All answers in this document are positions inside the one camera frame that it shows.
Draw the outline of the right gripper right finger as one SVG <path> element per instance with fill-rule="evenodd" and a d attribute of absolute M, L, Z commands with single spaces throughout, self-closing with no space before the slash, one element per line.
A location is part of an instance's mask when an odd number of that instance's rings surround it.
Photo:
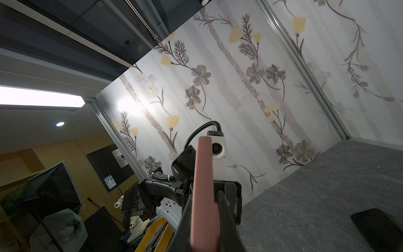
<path fill-rule="evenodd" d="M 237 231 L 235 207 L 223 190 L 216 193 L 218 205 L 219 228 L 218 252 L 245 252 L 246 249 Z"/>

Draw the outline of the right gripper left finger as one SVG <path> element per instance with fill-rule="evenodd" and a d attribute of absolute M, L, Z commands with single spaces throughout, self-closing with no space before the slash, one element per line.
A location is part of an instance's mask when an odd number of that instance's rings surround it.
<path fill-rule="evenodd" d="M 191 222 L 192 222 L 192 203 L 193 195 L 188 198 L 187 204 L 182 214 L 177 232 L 172 238 L 167 252 L 191 252 Z"/>

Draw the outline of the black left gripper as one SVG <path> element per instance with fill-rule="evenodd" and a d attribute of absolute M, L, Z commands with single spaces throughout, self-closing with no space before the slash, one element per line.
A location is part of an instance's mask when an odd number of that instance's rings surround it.
<path fill-rule="evenodd" d="M 193 194 L 193 184 L 193 179 L 185 181 L 185 211 L 191 208 L 190 200 Z M 227 198 L 235 225 L 240 225 L 242 215 L 241 184 L 236 181 L 214 180 L 214 192 L 218 193 L 219 191 L 223 191 Z"/>

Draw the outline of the black phone with pink edge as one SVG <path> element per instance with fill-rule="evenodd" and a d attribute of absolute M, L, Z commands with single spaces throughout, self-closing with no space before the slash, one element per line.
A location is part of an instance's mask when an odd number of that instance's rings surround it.
<path fill-rule="evenodd" d="M 218 205 L 214 196 L 212 138 L 198 138 L 192 202 L 193 252 L 215 252 L 220 241 Z"/>

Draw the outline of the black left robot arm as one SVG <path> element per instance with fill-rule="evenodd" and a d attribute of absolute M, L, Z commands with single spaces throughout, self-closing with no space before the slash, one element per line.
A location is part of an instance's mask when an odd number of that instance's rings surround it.
<path fill-rule="evenodd" d="M 126 190 L 121 203 L 124 227 L 132 228 L 130 217 L 140 216 L 143 221 L 151 219 L 149 216 L 156 213 L 156 208 L 162 206 L 165 198 L 171 200 L 168 205 L 175 203 L 179 207 L 185 207 L 193 194 L 195 161 L 196 150 L 189 145 L 172 162 L 174 175 L 163 174 L 161 167 L 157 167 L 150 171 L 149 178 Z M 236 181 L 214 181 L 215 193 L 223 191 L 226 194 L 236 225 L 241 223 L 241 189 L 241 184 Z"/>

